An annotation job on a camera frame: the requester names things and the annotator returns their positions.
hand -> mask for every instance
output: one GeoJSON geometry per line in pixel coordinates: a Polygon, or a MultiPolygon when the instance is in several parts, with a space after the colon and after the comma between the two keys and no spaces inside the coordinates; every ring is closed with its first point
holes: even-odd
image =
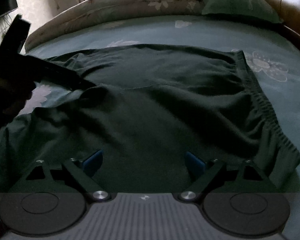
{"type": "Polygon", "coordinates": [[[33,81],[25,79],[8,81],[0,78],[0,89],[4,89],[11,95],[12,102],[2,112],[13,118],[19,114],[25,107],[26,101],[32,97],[32,90],[35,89],[35,84],[33,81]]]}

pillow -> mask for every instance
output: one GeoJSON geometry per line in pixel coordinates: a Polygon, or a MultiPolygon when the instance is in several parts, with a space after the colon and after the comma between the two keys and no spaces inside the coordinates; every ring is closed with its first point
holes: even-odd
{"type": "Polygon", "coordinates": [[[265,0],[203,0],[202,15],[229,15],[244,20],[260,19],[274,24],[282,23],[277,12],[265,0]]]}

metal screw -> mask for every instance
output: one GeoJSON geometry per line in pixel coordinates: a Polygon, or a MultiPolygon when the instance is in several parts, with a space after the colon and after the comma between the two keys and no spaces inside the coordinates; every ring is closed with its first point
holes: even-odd
{"type": "Polygon", "coordinates": [[[182,199],[192,200],[192,199],[196,198],[197,195],[192,191],[185,191],[185,192],[182,192],[180,196],[182,199]]]}
{"type": "Polygon", "coordinates": [[[103,190],[98,190],[94,192],[92,195],[97,200],[105,200],[109,196],[109,194],[103,190]]]}

gray ribbed panel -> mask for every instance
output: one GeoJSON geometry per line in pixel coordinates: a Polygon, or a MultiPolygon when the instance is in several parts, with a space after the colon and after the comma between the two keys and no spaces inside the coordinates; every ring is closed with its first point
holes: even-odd
{"type": "MultiPolygon", "coordinates": [[[[108,203],[92,205],[83,220],[67,231],[40,240],[243,240],[217,231],[197,206],[172,194],[119,193],[108,203]]],[[[2,240],[30,240],[14,233],[2,240]]],[[[264,240],[283,240],[279,235],[264,240]]]]}

floral pattern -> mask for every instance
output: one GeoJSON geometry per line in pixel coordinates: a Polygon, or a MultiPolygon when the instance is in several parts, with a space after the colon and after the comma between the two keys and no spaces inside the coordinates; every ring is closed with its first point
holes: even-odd
{"type": "Polygon", "coordinates": [[[100,29],[104,30],[104,29],[111,29],[111,28],[115,28],[118,27],[122,24],[124,24],[126,21],[115,21],[115,22],[109,22],[109,23],[105,23],[100,25],[100,29]]]}
{"type": "Polygon", "coordinates": [[[51,87],[48,85],[41,85],[36,87],[32,91],[31,99],[27,101],[26,106],[20,111],[19,115],[32,113],[32,111],[36,107],[41,107],[41,103],[47,101],[46,96],[50,93],[51,87]]]}
{"type": "Polygon", "coordinates": [[[244,51],[244,56],[253,72],[263,71],[268,77],[279,82],[286,82],[288,80],[286,75],[288,68],[285,64],[272,61],[268,56],[259,51],[254,51],[252,55],[244,51]]]}
{"type": "Polygon", "coordinates": [[[188,5],[187,5],[186,8],[187,8],[190,12],[192,12],[192,11],[194,11],[195,5],[196,5],[196,2],[190,1],[190,2],[188,2],[188,5]]]}
{"type": "Polygon", "coordinates": [[[185,21],[181,21],[181,20],[177,20],[174,24],[174,26],[176,28],[183,28],[183,27],[187,27],[189,25],[191,25],[191,22],[185,22],[185,21]]]}
{"type": "Polygon", "coordinates": [[[157,11],[160,10],[161,6],[163,5],[165,8],[168,8],[168,2],[173,2],[173,0],[168,0],[168,1],[161,1],[161,2],[157,2],[157,1],[154,1],[154,2],[150,2],[148,4],[148,6],[154,6],[156,8],[157,11]]]}
{"type": "Polygon", "coordinates": [[[113,41],[110,44],[108,44],[106,47],[118,47],[118,46],[128,46],[128,45],[134,45],[134,44],[139,44],[139,41],[113,41]]]}
{"type": "Polygon", "coordinates": [[[10,16],[19,13],[23,19],[31,22],[30,33],[58,15],[61,10],[54,0],[17,0],[18,9],[10,16]]]}

